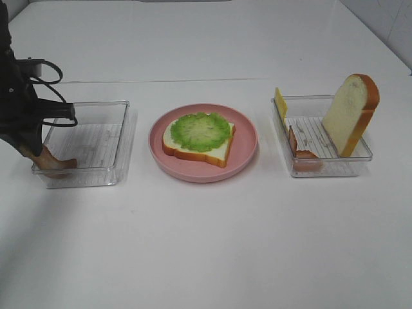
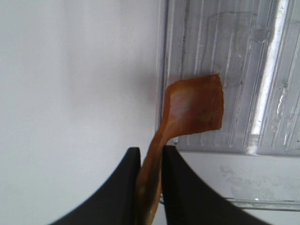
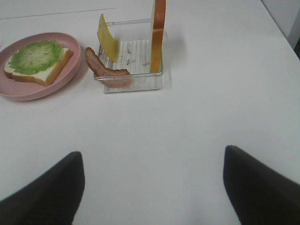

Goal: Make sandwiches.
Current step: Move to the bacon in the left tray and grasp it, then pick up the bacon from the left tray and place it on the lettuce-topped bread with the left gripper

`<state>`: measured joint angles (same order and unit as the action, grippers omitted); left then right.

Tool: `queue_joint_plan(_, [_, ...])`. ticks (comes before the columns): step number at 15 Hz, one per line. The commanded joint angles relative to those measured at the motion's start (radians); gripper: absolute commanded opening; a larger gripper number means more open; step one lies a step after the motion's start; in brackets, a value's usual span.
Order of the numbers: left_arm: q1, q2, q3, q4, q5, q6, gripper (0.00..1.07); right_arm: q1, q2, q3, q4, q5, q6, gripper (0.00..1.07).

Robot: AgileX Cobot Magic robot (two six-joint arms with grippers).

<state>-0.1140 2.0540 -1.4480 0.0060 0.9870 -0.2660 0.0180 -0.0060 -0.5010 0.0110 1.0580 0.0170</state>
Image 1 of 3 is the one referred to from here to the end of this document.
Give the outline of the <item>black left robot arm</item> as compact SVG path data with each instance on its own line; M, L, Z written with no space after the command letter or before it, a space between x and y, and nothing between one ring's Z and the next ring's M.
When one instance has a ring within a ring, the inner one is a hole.
M75 108L52 86L62 80L62 70L44 59L16 59L11 48L8 9L1 3L1 139L23 156L43 152L42 127L49 118L66 118L77 125Z

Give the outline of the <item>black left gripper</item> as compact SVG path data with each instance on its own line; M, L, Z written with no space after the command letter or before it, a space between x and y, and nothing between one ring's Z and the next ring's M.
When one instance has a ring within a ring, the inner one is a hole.
M73 127L75 108L52 85L62 80L62 70L50 61L43 64L54 69L59 78L45 81L40 77L22 76L12 54L1 55L1 139L15 148L23 157L41 155L42 126ZM44 85L59 101L39 98L35 85Z

